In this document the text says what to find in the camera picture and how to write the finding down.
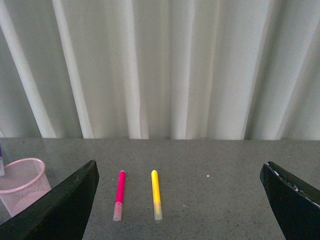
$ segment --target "white curtain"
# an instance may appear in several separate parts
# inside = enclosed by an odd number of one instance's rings
[[[0,137],[320,140],[319,0],[0,0]]]

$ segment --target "marker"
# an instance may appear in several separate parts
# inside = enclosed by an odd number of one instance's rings
[[[4,175],[5,175],[4,161],[2,160],[2,153],[1,153],[1,147],[0,147],[0,177]]]
[[[151,172],[151,181],[152,181],[154,220],[159,221],[162,219],[162,210],[161,210],[158,172],[156,170],[153,170]]]
[[[118,178],[118,190],[116,192],[114,213],[113,213],[113,221],[115,222],[118,222],[121,220],[122,203],[124,202],[124,194],[125,194],[125,181],[126,181],[126,173],[125,171],[120,171],[119,178]]]

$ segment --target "gray table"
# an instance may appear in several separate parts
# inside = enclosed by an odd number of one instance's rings
[[[273,161],[320,189],[319,141],[0,138],[4,163],[39,158],[52,187],[95,159],[100,175],[85,240],[284,240],[259,180]],[[155,222],[151,171],[163,220]],[[127,173],[122,221],[113,210]],[[0,224],[10,218],[0,204]]]

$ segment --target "pink mesh wastebasket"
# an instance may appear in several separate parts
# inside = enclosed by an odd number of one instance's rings
[[[24,158],[4,167],[0,176],[0,199],[13,217],[51,190],[45,174],[45,163]]]

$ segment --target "gray speckled surface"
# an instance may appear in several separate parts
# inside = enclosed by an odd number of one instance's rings
[[[259,174],[273,161],[320,189],[319,141],[0,138],[4,163],[34,157],[52,187],[95,159],[100,179],[85,240],[284,240]],[[151,171],[163,220],[154,221]],[[120,170],[122,221],[113,222]],[[0,224],[10,215],[0,204]]]

